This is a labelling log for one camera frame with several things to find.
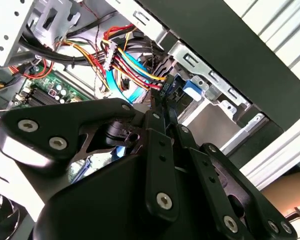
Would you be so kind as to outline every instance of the silver screw head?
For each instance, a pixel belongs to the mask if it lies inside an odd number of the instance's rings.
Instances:
[[[277,225],[275,225],[275,223],[273,222],[273,221],[268,221],[268,224],[270,225],[270,227],[272,228],[272,230],[276,233],[276,234],[278,234],[279,233],[279,229],[278,229],[278,227],[277,227]]]
[[[162,209],[169,210],[172,208],[171,198],[164,192],[159,192],[156,196],[156,202]]]
[[[211,150],[211,152],[214,152],[214,153],[217,152],[216,148],[212,145],[209,145],[209,149]]]
[[[236,234],[238,232],[238,225],[235,222],[235,220],[230,217],[230,216],[224,216],[223,218],[223,222],[225,224],[225,226],[234,234]]]
[[[288,226],[288,224],[286,224],[284,221],[281,222],[281,226],[283,227],[283,229],[288,233],[288,234],[292,234],[292,230],[291,228]]]
[[[185,126],[182,126],[181,129],[182,129],[185,133],[188,133],[188,132],[189,132],[189,129],[186,128]]]
[[[130,110],[130,107],[128,107],[127,105],[125,105],[125,104],[122,104],[122,108],[124,109],[124,110],[127,110],[127,111],[129,111]]]
[[[156,119],[160,119],[160,116],[156,113],[153,114],[153,116],[156,118]]]
[[[51,148],[56,149],[56,150],[63,150],[67,147],[67,141],[63,139],[62,137],[52,137],[49,140],[49,145]]]
[[[32,133],[38,130],[39,126],[35,121],[23,119],[18,122],[18,128],[27,133]]]
[[[36,72],[38,72],[40,70],[40,68],[38,66],[34,66],[33,70],[35,70]]]

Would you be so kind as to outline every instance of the black side panel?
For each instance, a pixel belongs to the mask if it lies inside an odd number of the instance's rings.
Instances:
[[[272,121],[267,122],[261,129],[248,138],[241,147],[227,157],[240,169],[276,140],[283,132],[284,131]]]
[[[300,81],[223,0],[138,0],[279,127],[300,118]]]
[[[202,240],[214,228],[198,181],[175,171],[180,209],[170,227],[147,225],[145,159],[125,156],[58,192],[45,205],[33,231],[34,240]]]

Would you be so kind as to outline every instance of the cable tie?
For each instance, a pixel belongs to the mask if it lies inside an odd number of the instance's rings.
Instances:
[[[71,68],[74,69],[74,68],[75,68],[75,65],[76,65],[76,57],[73,56],[73,57],[72,57]]]
[[[34,57],[36,58],[36,59],[38,59],[38,60],[41,60],[42,59],[42,56],[39,56],[39,55],[34,55]]]

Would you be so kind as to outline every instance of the green circuit board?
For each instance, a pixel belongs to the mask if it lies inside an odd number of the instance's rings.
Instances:
[[[36,74],[42,70],[43,67],[38,66],[37,71],[32,70],[31,74]],[[14,107],[36,107],[88,100],[91,98],[51,72],[44,78],[27,78],[20,92],[15,96]]]
[[[31,85],[39,87],[41,90],[43,90],[47,94],[49,93],[49,91],[51,91],[51,89],[55,90],[57,92],[57,94],[59,94],[61,90],[57,90],[56,87],[61,86],[62,90],[66,91],[66,95],[62,95],[60,97],[66,99],[66,103],[70,102],[72,99],[74,99],[76,97],[81,99],[82,101],[91,100],[90,98],[88,98],[85,95],[81,94],[79,91],[74,89],[72,86],[65,83],[64,81],[62,81],[57,76],[55,76],[53,72],[50,73],[45,78],[32,80]]]

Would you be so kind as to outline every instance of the capacitor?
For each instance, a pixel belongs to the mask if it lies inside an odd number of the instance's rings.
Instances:
[[[67,91],[66,91],[65,89],[62,89],[62,90],[60,91],[60,93],[61,93],[62,96],[67,95]]]
[[[60,84],[58,84],[55,89],[57,89],[58,91],[60,91],[62,89],[62,86]]]

